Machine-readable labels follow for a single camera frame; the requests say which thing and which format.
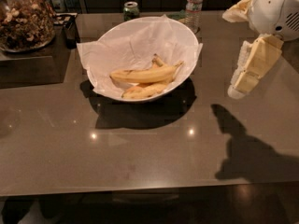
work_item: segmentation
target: tin can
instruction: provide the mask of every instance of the tin can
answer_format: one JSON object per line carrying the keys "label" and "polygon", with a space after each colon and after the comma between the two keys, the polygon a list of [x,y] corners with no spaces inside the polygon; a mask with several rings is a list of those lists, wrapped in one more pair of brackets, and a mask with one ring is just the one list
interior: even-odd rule
{"label": "tin can", "polygon": [[132,19],[139,18],[140,12],[137,2],[127,2],[123,8],[123,19],[129,21]]}

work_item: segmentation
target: glass jar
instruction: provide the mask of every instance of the glass jar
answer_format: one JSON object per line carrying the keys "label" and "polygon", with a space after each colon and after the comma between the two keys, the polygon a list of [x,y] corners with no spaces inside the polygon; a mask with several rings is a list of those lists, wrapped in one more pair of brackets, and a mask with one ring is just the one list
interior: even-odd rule
{"label": "glass jar", "polygon": [[45,0],[0,0],[0,49],[40,49],[55,37]]}

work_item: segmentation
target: gray tabletop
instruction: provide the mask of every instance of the gray tabletop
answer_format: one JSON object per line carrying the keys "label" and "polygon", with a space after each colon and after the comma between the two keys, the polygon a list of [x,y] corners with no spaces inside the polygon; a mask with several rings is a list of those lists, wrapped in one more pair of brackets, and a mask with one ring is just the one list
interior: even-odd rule
{"label": "gray tabletop", "polygon": [[[78,29],[93,40],[121,19],[79,15]],[[219,11],[201,23],[193,74],[156,102],[94,94],[75,50],[64,83],[0,90],[0,196],[298,181],[298,42],[233,100],[238,52],[255,34]]]}

